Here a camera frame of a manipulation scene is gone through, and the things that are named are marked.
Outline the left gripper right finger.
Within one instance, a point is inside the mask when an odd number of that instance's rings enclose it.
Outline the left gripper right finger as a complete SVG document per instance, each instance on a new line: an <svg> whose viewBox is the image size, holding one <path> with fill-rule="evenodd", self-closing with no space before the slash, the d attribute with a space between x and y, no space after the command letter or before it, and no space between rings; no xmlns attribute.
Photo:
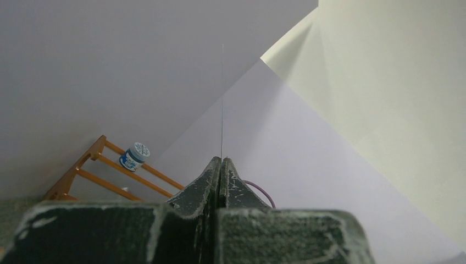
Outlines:
<svg viewBox="0 0 466 264"><path fill-rule="evenodd" d="M215 263L374 263L365 231L341 210L276 209L225 158L216 211Z"/></svg>

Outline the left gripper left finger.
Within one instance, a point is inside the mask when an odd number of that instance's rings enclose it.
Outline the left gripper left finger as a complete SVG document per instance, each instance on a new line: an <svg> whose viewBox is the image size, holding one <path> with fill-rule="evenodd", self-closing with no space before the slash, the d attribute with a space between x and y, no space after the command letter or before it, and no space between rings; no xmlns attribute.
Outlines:
<svg viewBox="0 0 466 264"><path fill-rule="evenodd" d="M1 263L213 263L221 159L166 202L42 202Z"/></svg>

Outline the clear glass pane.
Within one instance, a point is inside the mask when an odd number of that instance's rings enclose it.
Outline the clear glass pane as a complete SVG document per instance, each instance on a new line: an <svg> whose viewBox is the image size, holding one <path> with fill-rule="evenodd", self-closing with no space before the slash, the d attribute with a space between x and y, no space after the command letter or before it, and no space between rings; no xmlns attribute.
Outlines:
<svg viewBox="0 0 466 264"><path fill-rule="evenodd" d="M224 44L221 45L221 88L224 92ZM220 134L220 157L223 160L224 154L224 93L222 94L221 98L221 134Z"/></svg>

